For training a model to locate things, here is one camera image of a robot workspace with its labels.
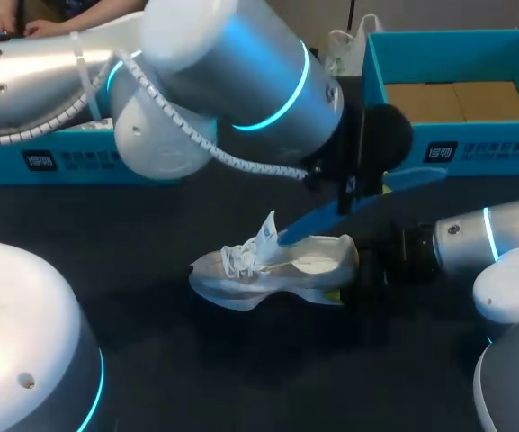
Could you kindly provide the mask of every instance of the person's arm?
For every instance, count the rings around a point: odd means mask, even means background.
[[[17,0],[0,0],[0,32],[17,31]]]
[[[100,0],[99,3],[85,12],[61,23],[61,26],[65,29],[65,32],[80,32],[108,23],[123,15],[140,11],[144,6],[145,0]]]

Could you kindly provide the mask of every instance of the white sneaker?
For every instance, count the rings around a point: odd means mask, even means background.
[[[278,238],[272,211],[244,245],[225,246],[195,261],[191,287],[204,299],[237,311],[250,311],[280,291],[341,305],[329,294],[354,279],[359,255],[353,239],[313,236],[280,247]]]

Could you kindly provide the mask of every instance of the blue led light ring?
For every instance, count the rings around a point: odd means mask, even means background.
[[[499,260],[499,254],[497,253],[497,245],[495,243],[495,237],[493,236],[493,230],[491,229],[491,218],[489,215],[488,207],[485,207],[483,209],[483,221],[485,223],[485,231],[487,233],[489,245],[491,246],[491,253],[493,254],[493,259],[495,259],[495,262],[497,262]]]
[[[99,350],[99,360],[101,361],[101,378],[99,379],[99,387],[97,388],[97,394],[95,395],[94,404],[91,406],[91,409],[87,413],[87,417],[85,417],[85,420],[83,420],[83,423],[76,432],[83,432],[85,428],[87,428],[87,425],[89,424],[89,422],[95,414],[95,411],[97,410],[99,400],[101,399],[101,394],[103,392],[103,380],[105,378],[105,365],[103,364],[103,354],[101,352],[101,349]]]
[[[305,56],[305,64],[303,65],[303,72],[301,74],[301,79],[299,83],[297,84],[297,88],[295,88],[295,91],[289,98],[289,100],[285,103],[284,106],[281,107],[281,109],[273,114],[272,116],[268,117],[267,119],[252,124],[251,126],[233,126],[235,129],[239,131],[257,131],[259,129],[266,128],[270,124],[273,124],[277,122],[281,117],[290,110],[290,108],[295,104],[295,101],[299,98],[301,91],[303,90],[303,87],[305,86],[305,83],[307,82],[307,76],[309,75],[309,50],[305,46],[305,43],[303,43],[302,40],[300,40],[301,46],[303,47],[303,53]]]
[[[141,54],[141,51],[135,51],[133,54],[131,54],[131,58],[134,59],[139,54]],[[115,77],[115,74],[117,73],[117,71],[119,69],[121,69],[121,66],[123,66],[123,62],[122,61],[118,61],[117,64],[113,67],[112,71],[109,73],[109,76],[107,77],[107,86],[106,86],[107,94],[109,94],[109,91],[112,88],[113,78]]]

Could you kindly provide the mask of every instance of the brown cardboard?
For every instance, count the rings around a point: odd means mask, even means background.
[[[512,81],[454,83],[467,122],[519,121],[519,92]]]
[[[389,103],[412,122],[464,122],[452,84],[385,85]]]
[[[385,85],[389,103],[419,122],[519,121],[513,82]]]

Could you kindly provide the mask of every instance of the open box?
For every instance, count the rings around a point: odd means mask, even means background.
[[[519,175],[519,30],[373,33],[366,106],[393,104],[414,129],[400,168]]]

